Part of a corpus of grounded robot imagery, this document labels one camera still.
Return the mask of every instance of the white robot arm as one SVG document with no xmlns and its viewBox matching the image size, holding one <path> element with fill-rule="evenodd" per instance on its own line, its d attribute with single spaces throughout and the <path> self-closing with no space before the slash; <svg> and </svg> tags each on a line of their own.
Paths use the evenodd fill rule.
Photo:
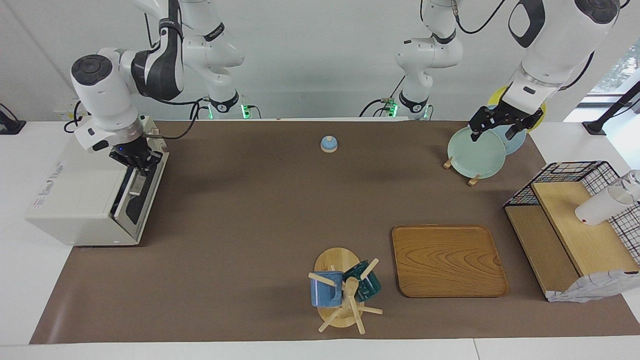
<svg viewBox="0 0 640 360">
<path fill-rule="evenodd" d="M 104 48 L 75 62 L 72 83 L 92 114 L 75 134 L 86 150 L 112 147 L 112 158 L 146 175 L 161 154 L 147 145 L 131 94 L 159 101 L 178 96 L 184 87 L 184 53 L 184 63 L 205 79 L 212 112 L 238 118 L 243 106 L 224 67 L 240 65 L 244 50 L 225 31 L 212 0 L 131 1 L 159 19 L 158 45 L 137 52 Z M 203 35 L 185 38 L 182 25 Z"/>
<path fill-rule="evenodd" d="M 498 105 L 483 106 L 469 121 L 473 141 L 499 125 L 512 125 L 509 139 L 533 128 L 543 115 L 542 103 L 602 42 L 619 14 L 619 0 L 520 0 L 509 30 L 527 54 Z"/>
<path fill-rule="evenodd" d="M 424 115 L 433 86 L 433 78 L 425 71 L 455 66 L 463 54 L 462 43 L 456 38 L 451 0 L 425 0 L 422 19 L 431 37 L 406 40 L 396 52 L 396 62 L 406 74 L 404 86 L 394 99 L 397 114 L 413 119 Z"/>
</svg>

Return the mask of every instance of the mug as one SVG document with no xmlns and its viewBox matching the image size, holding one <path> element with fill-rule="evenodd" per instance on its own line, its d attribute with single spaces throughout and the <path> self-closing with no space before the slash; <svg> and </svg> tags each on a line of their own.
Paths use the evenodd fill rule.
<svg viewBox="0 0 640 360">
<path fill-rule="evenodd" d="M 315 271 L 314 274 L 333 280 L 335 286 L 311 280 L 311 304 L 315 307 L 336 307 L 342 305 L 342 272 Z"/>
<path fill-rule="evenodd" d="M 342 280 L 346 281 L 350 277 L 355 277 L 358 279 L 358 291 L 356 291 L 356 295 L 354 298 L 357 302 L 363 302 L 371 299 L 382 289 L 382 285 L 378 281 L 376 274 L 372 272 L 364 279 L 360 280 L 360 276 L 364 272 L 364 270 L 369 266 L 368 260 L 363 260 L 359 264 L 355 265 L 353 268 L 350 268 L 344 275 L 342 276 Z"/>
</svg>

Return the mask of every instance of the black wire mesh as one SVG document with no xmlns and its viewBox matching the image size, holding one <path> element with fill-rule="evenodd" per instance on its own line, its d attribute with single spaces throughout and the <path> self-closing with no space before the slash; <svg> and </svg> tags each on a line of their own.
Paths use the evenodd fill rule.
<svg viewBox="0 0 640 360">
<path fill-rule="evenodd" d="M 606 161 L 552 163 L 542 169 L 504 206 L 540 205 L 531 187 L 534 183 L 580 181 L 591 195 L 595 195 L 619 177 L 618 173 Z M 640 265 L 640 203 L 611 217 L 609 223 L 625 244 L 629 254 Z"/>
</svg>

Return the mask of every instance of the dark green mug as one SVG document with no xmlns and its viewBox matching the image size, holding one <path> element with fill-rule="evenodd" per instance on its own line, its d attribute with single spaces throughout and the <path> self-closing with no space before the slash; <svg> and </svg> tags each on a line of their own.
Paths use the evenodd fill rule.
<svg viewBox="0 0 640 360">
<path fill-rule="evenodd" d="M 342 275 L 342 280 L 347 281 L 350 277 L 355 277 L 358 279 L 358 291 L 356 291 L 356 295 L 354 298 L 357 302 L 363 302 L 371 299 L 382 289 L 382 285 L 378 281 L 376 274 L 372 272 L 364 279 L 360 280 L 360 276 L 364 272 L 364 270 L 369 266 L 368 260 L 363 260 L 359 264 L 355 265 L 353 268 L 345 271 Z"/>
</svg>

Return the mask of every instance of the brown tabletop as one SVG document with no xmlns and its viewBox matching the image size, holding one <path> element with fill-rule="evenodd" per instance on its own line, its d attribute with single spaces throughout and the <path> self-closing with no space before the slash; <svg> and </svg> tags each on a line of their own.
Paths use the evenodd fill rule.
<svg viewBox="0 0 640 360">
<path fill-rule="evenodd" d="M 166 135 L 184 122 L 160 124 Z M 530 138 L 475 188 L 444 170 L 462 122 L 202 122 L 171 155 L 137 247 L 75 248 L 32 343 L 640 334 L 622 296 L 545 300 L 502 205 L 544 165 Z M 339 149 L 325 154 L 324 135 Z M 497 299 L 408 299 L 390 231 L 482 224 L 509 282 Z M 307 273 L 327 248 L 379 258 L 367 329 L 329 328 Z"/>
</svg>

